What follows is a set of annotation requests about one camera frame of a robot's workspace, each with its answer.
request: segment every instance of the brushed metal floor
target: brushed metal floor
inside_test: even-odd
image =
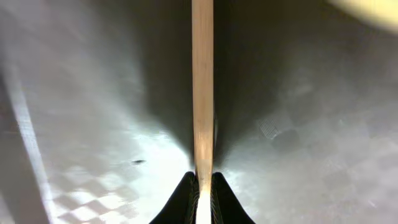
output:
[[[322,1],[215,4],[216,170],[252,219],[395,223],[397,37]],[[190,23],[184,0],[0,0],[25,185],[50,222],[148,223],[192,170]]]

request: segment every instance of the metal surface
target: metal surface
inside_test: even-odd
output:
[[[215,4],[216,170],[252,219],[394,223],[397,37],[315,0]],[[192,168],[189,1],[0,7],[50,219],[150,221]]]

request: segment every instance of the wooden stick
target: wooden stick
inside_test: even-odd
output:
[[[211,223],[213,0],[192,0],[193,135],[199,181],[197,223]]]

